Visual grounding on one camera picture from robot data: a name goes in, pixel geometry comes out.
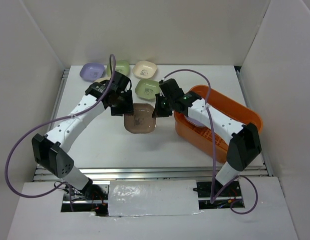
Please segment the brown plate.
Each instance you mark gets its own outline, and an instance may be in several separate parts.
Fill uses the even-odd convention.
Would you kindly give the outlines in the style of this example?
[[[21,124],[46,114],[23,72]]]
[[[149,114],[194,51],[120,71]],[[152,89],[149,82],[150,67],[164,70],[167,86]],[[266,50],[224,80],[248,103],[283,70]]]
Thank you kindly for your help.
[[[124,115],[124,128],[132,134],[148,134],[156,128],[154,108],[148,103],[134,103],[133,114]]]

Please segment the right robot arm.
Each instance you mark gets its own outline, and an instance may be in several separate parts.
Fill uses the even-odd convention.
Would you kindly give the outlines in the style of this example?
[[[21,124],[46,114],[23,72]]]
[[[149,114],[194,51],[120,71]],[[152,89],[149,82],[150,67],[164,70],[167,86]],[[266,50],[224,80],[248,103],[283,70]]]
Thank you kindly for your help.
[[[156,95],[154,118],[166,118],[173,112],[182,114],[189,123],[209,128],[213,139],[219,136],[228,145],[226,163],[214,173],[212,184],[216,195],[225,195],[230,190],[229,182],[262,151],[258,127],[252,122],[234,120],[193,91],[184,93],[173,78],[161,80],[159,87],[162,93]]]

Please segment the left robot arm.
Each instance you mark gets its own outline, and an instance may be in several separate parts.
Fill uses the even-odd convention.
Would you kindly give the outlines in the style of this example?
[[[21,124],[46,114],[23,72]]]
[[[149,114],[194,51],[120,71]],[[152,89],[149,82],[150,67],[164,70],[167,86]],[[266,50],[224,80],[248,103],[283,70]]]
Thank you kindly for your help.
[[[131,80],[117,71],[110,80],[92,83],[65,120],[45,135],[36,134],[32,138],[35,161],[75,188],[76,195],[83,200],[102,197],[104,192],[75,167],[68,151],[91,121],[106,109],[111,110],[112,116],[133,114],[131,86]]]

